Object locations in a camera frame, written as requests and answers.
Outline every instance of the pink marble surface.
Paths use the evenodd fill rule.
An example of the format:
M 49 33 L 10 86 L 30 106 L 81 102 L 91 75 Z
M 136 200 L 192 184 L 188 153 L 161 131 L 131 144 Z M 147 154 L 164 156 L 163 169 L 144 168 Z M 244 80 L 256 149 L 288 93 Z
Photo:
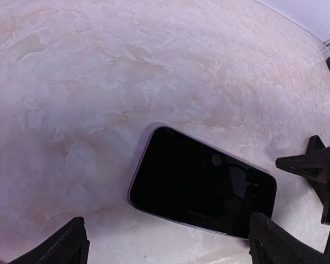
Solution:
M 323 250 L 317 196 L 274 160 L 330 145 L 327 56 L 249 0 L 0 1 L 0 260 L 83 216 L 90 264 L 250 263 L 239 239 L 128 204 L 154 122 L 274 175 L 273 219 Z

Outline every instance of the phone screen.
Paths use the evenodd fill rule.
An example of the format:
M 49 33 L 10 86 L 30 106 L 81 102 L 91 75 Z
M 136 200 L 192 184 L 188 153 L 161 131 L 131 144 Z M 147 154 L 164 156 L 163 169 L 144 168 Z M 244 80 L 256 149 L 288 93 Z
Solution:
M 129 191 L 139 210 L 248 238 L 253 212 L 271 217 L 276 181 L 174 129 L 156 129 Z

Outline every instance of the smartphone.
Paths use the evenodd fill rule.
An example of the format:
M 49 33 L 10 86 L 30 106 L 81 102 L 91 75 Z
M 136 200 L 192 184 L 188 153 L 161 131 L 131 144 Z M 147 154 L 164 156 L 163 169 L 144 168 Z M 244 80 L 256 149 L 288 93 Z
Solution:
M 151 135 L 129 190 L 137 209 L 247 239 L 250 217 L 271 218 L 271 175 L 169 127 Z

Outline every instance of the marble surface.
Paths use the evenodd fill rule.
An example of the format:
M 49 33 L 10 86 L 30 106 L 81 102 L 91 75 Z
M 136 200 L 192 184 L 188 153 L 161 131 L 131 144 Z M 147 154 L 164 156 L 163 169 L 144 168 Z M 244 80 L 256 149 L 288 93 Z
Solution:
M 323 250 L 322 205 L 274 160 L 330 145 L 328 52 L 250 0 L 0 1 L 0 261 L 74 216 L 89 263 L 250 263 L 239 239 L 137 211 L 155 122 L 277 180 L 273 219 Z

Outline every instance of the phone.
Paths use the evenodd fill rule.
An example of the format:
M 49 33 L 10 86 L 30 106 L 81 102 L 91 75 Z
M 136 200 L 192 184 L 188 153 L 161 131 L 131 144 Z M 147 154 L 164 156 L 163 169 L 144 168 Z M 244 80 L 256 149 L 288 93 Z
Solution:
M 139 210 L 244 239 L 253 212 L 271 218 L 275 196 L 271 175 L 166 126 L 152 133 L 129 190 Z

